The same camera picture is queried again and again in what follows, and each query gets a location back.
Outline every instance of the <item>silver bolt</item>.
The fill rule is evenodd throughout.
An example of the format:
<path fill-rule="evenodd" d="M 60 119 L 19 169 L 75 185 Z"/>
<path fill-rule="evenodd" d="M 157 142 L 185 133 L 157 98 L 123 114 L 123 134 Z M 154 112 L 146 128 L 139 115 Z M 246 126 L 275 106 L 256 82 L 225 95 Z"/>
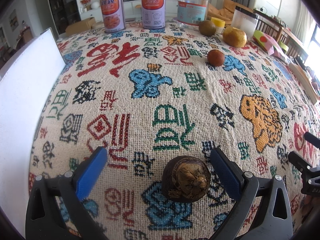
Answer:
<path fill-rule="evenodd" d="M 246 171 L 246 172 L 244 173 L 244 175 L 245 175 L 247 178 L 252 178 L 252 176 L 253 176 L 252 172 L 250 172 L 250 171 Z"/>
<path fill-rule="evenodd" d="M 281 181 L 282 178 L 281 178 L 280 175 L 276 175 L 276 176 L 275 176 L 275 179 Z"/>
<path fill-rule="evenodd" d="M 72 172 L 72 171 L 67 171 L 67 172 L 64 174 L 64 176 L 65 176 L 66 178 L 70 178 L 72 175 L 73 175 L 73 172 Z"/>
<path fill-rule="evenodd" d="M 41 180 L 42 179 L 42 175 L 37 175 L 36 176 L 36 180 Z"/>

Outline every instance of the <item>yellow lid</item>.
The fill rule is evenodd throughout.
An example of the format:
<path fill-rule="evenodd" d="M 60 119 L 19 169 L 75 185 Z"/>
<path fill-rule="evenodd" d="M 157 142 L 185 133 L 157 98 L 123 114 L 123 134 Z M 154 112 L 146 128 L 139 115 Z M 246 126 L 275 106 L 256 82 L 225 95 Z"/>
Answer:
<path fill-rule="evenodd" d="M 211 22 L 213 22 L 213 24 L 216 26 L 216 27 L 219 27 L 219 28 L 224 28 L 224 25 L 225 25 L 225 21 L 222 21 L 218 18 L 214 18 L 214 17 L 211 17 Z"/>

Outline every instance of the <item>kiwi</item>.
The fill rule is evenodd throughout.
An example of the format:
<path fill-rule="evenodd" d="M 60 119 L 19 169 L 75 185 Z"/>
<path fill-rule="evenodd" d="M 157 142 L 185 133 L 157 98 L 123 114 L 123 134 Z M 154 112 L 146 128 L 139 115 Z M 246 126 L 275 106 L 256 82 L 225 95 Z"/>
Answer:
<path fill-rule="evenodd" d="M 204 20 L 199 24 L 199 32 L 204 36 L 212 36 L 216 33 L 216 28 L 213 22 Z"/>

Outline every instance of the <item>small red-orange fruit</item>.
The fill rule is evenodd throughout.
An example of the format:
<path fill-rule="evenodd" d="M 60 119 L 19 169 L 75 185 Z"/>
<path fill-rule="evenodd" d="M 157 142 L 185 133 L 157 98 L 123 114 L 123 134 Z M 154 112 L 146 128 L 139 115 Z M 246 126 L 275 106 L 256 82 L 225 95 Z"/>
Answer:
<path fill-rule="evenodd" d="M 225 57 L 221 51 L 213 49 L 209 51 L 207 59 L 212 66 L 220 67 L 223 65 Z"/>

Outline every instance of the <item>patterned woven tablecloth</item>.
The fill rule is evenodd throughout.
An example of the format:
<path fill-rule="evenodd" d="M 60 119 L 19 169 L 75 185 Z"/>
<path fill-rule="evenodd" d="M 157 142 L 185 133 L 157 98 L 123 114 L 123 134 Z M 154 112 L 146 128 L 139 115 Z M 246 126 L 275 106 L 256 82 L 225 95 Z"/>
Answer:
<path fill-rule="evenodd" d="M 37 174 L 74 171 L 97 146 L 108 145 L 108 164 L 83 205 L 110 240 L 207 239 L 234 204 L 208 162 L 212 147 L 220 146 L 244 171 L 283 177 L 294 230 L 299 227 L 301 174 L 288 153 L 318 163 L 303 134 L 320 136 L 319 107 L 283 62 L 252 42 L 235 49 L 221 36 L 173 22 L 160 30 L 139 22 L 113 34 L 91 30 L 58 47 L 66 66 L 39 119 L 29 189 Z M 225 54 L 223 66 L 208 63 L 211 49 Z M 200 158 L 212 174 L 209 193 L 197 202 L 175 203 L 161 194 L 163 169 L 178 155 Z"/>

